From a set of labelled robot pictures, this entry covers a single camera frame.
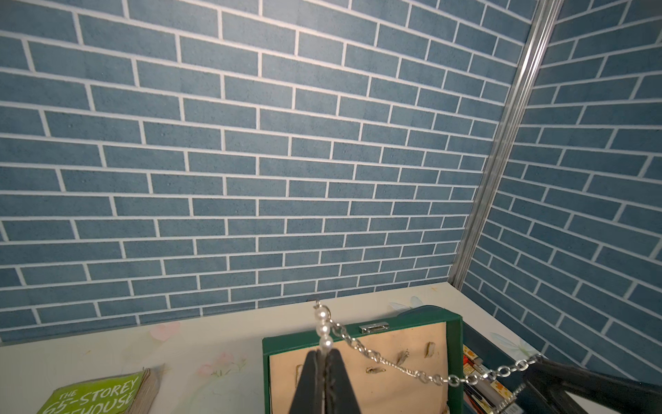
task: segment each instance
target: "pearl strand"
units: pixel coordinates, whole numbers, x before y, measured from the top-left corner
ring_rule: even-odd
[[[333,349],[333,338],[331,338],[331,312],[329,308],[322,305],[319,301],[315,303],[315,319],[317,320],[317,327],[315,331],[320,337],[320,350],[323,355],[327,355]]]

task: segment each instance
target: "pearl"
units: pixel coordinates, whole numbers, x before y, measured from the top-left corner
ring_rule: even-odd
[[[327,308],[324,305],[321,305],[317,309],[315,309],[315,319],[318,321],[328,321],[331,319],[331,312],[329,312],[329,308]]]
[[[326,335],[320,338],[320,349],[323,354],[328,354],[333,349],[333,339],[331,339],[331,336]]]
[[[324,336],[328,336],[331,333],[331,325],[329,325],[327,322],[321,322],[319,325],[317,325],[317,335],[319,335],[320,338]]]

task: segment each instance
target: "green book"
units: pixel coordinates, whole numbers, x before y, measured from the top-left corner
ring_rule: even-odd
[[[53,391],[37,414],[146,414],[159,385],[150,369],[78,382]]]

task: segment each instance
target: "pink flower print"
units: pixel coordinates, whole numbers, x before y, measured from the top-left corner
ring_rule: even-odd
[[[234,363],[234,356],[227,352],[223,352],[218,358],[216,358],[214,363],[221,366],[232,364]]]
[[[198,368],[197,374],[201,377],[209,377],[214,373],[214,368],[211,365],[205,364]]]

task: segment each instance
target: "brick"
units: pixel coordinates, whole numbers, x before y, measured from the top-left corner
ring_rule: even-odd
[[[651,21],[584,37],[577,41],[573,57],[582,58],[598,53],[653,44],[657,39],[656,33],[659,33],[661,27],[659,21]]]
[[[427,273],[428,273],[427,269],[409,270],[407,272],[397,272],[395,274],[395,281],[409,282],[410,280],[425,279]]]
[[[356,166],[356,179],[365,181],[398,181],[399,169],[392,167]]]
[[[605,119],[609,119],[613,125],[659,125],[662,123],[660,111],[660,103],[595,105],[587,107],[581,124],[600,125]]]
[[[351,164],[260,158],[260,174],[265,176],[350,180],[353,172]]]
[[[7,286],[20,286],[18,275],[14,269],[3,269],[6,272],[3,281]],[[23,280],[28,285],[56,284],[66,282],[84,282],[85,270],[81,264],[64,264],[61,266],[37,266],[21,268]]]
[[[328,159],[330,153],[331,153],[331,143],[328,141],[292,138],[293,156]]]
[[[250,254],[230,257],[231,270],[279,268],[282,265],[283,254]]]
[[[179,151],[105,146],[104,154],[109,167],[184,171],[184,156]]]
[[[648,256],[659,242],[658,237],[580,216],[573,218],[568,229],[643,256]]]
[[[494,56],[516,64],[520,60],[521,53],[521,46],[513,42],[509,42],[503,38],[499,38],[498,43],[496,44]]]
[[[496,42],[497,37],[493,34],[463,25],[462,23],[459,24],[457,34],[455,35],[455,43],[486,54],[492,54]]]
[[[232,289],[232,300],[261,299],[281,295],[280,285],[240,287]]]
[[[287,232],[292,233],[321,233],[322,219],[287,219]]]
[[[225,98],[231,101],[290,108],[292,106],[292,88],[226,76]]]
[[[59,191],[60,184],[55,170],[0,167],[0,189]]]
[[[435,66],[402,59],[398,77],[416,83],[423,83],[424,85],[441,87],[442,81],[444,80],[444,73],[445,71],[443,69],[439,69]]]
[[[0,328],[14,328],[26,325],[36,325],[30,309],[0,312]]]
[[[127,258],[160,257],[160,256],[192,256],[192,240],[151,240],[140,242],[125,242]]]
[[[348,234],[345,247],[381,246],[386,240],[386,233]]]
[[[411,269],[412,267],[414,267],[414,259],[384,260],[379,271],[390,272],[392,270]]]
[[[129,296],[126,282],[107,282],[2,291],[0,303],[4,307],[18,307],[124,296]]]
[[[360,262],[360,263],[351,263],[343,264],[340,269],[341,276],[348,276],[354,274],[364,274],[364,273],[373,273],[379,269],[379,262]]]
[[[382,142],[383,144],[404,145],[406,136],[406,129],[364,124],[361,140],[368,142]]]
[[[357,262],[361,260],[362,254],[363,249],[361,248],[330,250],[328,252],[322,252],[321,263]]]
[[[340,65],[342,48],[341,42],[308,33],[299,33],[299,56],[304,58]]]
[[[158,260],[90,263],[87,267],[92,280],[140,278],[162,274],[161,264]]]
[[[370,97],[413,105],[418,88],[403,83],[373,78],[370,83]]]
[[[608,340],[605,340],[602,335],[594,334],[590,330],[584,328],[584,326],[568,318],[563,319],[559,328],[580,343],[589,347],[598,355],[603,356],[603,358],[609,361],[613,361],[614,364],[622,367],[622,369],[630,375],[636,376],[636,378],[641,378],[642,381],[654,381],[657,370],[653,370],[649,364],[642,362],[616,345],[613,345]],[[580,355],[573,355],[570,353],[569,355],[577,360],[582,360],[582,358],[578,358]]]
[[[131,19],[218,37],[216,11],[179,1],[130,0]]]
[[[152,174],[155,194],[223,194],[221,177]]]
[[[131,61],[100,53],[30,42],[37,72],[133,85]]]
[[[83,41],[87,45],[153,58],[177,60],[173,34],[90,16],[80,16],[79,19]]]
[[[336,142],[333,149],[334,160],[379,162],[380,155],[381,149],[378,146]]]
[[[326,219],[325,233],[341,233],[348,231],[366,231],[368,219]]]
[[[283,285],[283,295],[298,295],[315,291],[315,281]]]
[[[386,2],[374,0],[357,0],[352,3],[352,9],[378,19],[383,19],[404,26],[408,7],[406,3],[397,0]]]
[[[200,275],[201,289],[255,284],[255,272],[235,272]]]
[[[294,53],[295,31],[223,13],[223,39],[260,48]]]
[[[0,74],[0,99],[38,105],[88,109],[85,88],[80,83]]]
[[[92,86],[92,97],[97,111],[179,119],[179,101],[173,96]]]
[[[416,187],[413,185],[379,184],[375,192],[377,199],[413,199]]]
[[[172,307],[210,305],[212,303],[224,303],[227,301],[227,290],[211,290],[197,293],[182,293],[181,295],[170,295],[170,305]]]
[[[119,259],[116,242],[65,244],[10,244],[0,249],[0,264],[74,262]]]
[[[260,252],[342,247],[342,235],[260,237]]]
[[[260,201],[261,216],[347,215],[347,201]]]
[[[133,280],[133,291],[136,295],[149,295],[151,293],[169,293],[187,290],[196,290],[195,276],[184,278],[158,278],[147,280]]]
[[[341,97],[340,111],[338,114],[341,117],[387,122],[389,119],[389,105],[378,102],[363,101],[361,99]]]
[[[373,184],[329,183],[329,198],[372,198]]]
[[[427,256],[434,252],[434,244],[417,244],[414,246],[404,246],[401,257]]]
[[[515,213],[519,213],[521,215],[525,215],[527,217],[531,217],[533,219],[537,219],[539,221],[543,221],[545,223],[549,223],[551,225],[555,225],[557,227],[565,226],[565,223],[567,222],[568,217],[570,216],[569,213],[566,213],[564,211],[552,209],[550,207],[545,207],[540,204],[531,203],[529,201],[524,201],[520,199],[515,200],[515,202],[512,205],[512,211]],[[517,230],[519,230],[521,233],[526,233],[528,230],[528,225],[526,229],[520,227]]]
[[[365,96],[368,77],[277,56],[262,56],[262,76],[268,79],[320,87]]]
[[[70,12],[10,1],[4,4],[0,30],[76,42]]]
[[[138,121],[49,111],[46,112],[46,120],[51,136],[140,143]]]
[[[92,319],[97,317],[97,312],[92,303],[49,306],[37,309],[37,312],[42,323],[74,321],[76,319]]]
[[[246,216],[255,215],[255,201],[251,199],[193,199],[196,216]]]
[[[249,129],[256,127],[255,108],[184,99],[184,113],[187,121]]]
[[[117,215],[120,216],[188,216],[186,199],[115,197]]]
[[[428,60],[459,70],[467,70],[471,53],[439,42],[431,41]]]
[[[220,76],[138,61],[141,87],[220,98]]]
[[[44,128],[36,110],[0,107],[0,132],[44,135]]]
[[[11,286],[20,286],[21,281],[19,280],[19,275],[15,269],[5,268],[0,269],[0,287],[11,287]]]
[[[0,138],[0,161],[31,164],[101,166],[94,145]]]
[[[159,220],[161,237],[171,236],[223,236],[223,220]]]
[[[232,219],[228,220],[228,234],[282,234],[283,219]]]
[[[285,196],[285,180],[227,178],[228,195]]]
[[[606,316],[594,311],[575,298],[563,295],[547,285],[540,285],[536,295],[555,305],[557,308],[562,309],[563,312],[587,324],[596,331],[600,331],[607,323],[608,318]]]
[[[289,196],[324,198],[326,196],[326,182],[290,180]]]
[[[319,278],[334,278],[338,275],[340,265],[313,266],[308,268],[288,268],[258,271],[261,284],[274,282],[289,282],[292,280],[309,280]]]
[[[184,36],[181,37],[180,43],[183,63],[241,74],[258,74],[257,52]]]
[[[589,185],[588,192],[662,207],[662,193],[659,192],[659,185],[656,183],[596,175]]]
[[[260,111],[260,128],[330,138],[358,139],[359,136],[359,124],[355,122],[268,110]]]
[[[306,264],[317,264],[319,256],[320,254],[318,252],[285,253],[285,265],[303,266]]]
[[[19,39],[0,37],[0,66],[16,69],[28,69],[28,61]]]
[[[335,289],[347,289],[348,287],[356,287],[356,283],[359,278],[338,278],[338,279],[327,279],[320,280],[317,282],[317,290],[335,290]]]
[[[444,40],[453,40],[457,22],[445,16],[412,7],[409,27]]]
[[[107,197],[53,195],[2,195],[2,216],[100,216],[112,215]]]
[[[289,5],[294,9],[283,7],[277,0],[266,0],[264,16],[356,42],[373,44],[377,26],[374,22],[304,1],[292,1]],[[298,13],[290,13],[291,10],[297,10]]]
[[[227,151],[287,155],[287,147],[288,138],[286,136],[225,131],[225,149]]]
[[[77,220],[76,228],[80,238],[156,237],[152,220]]]

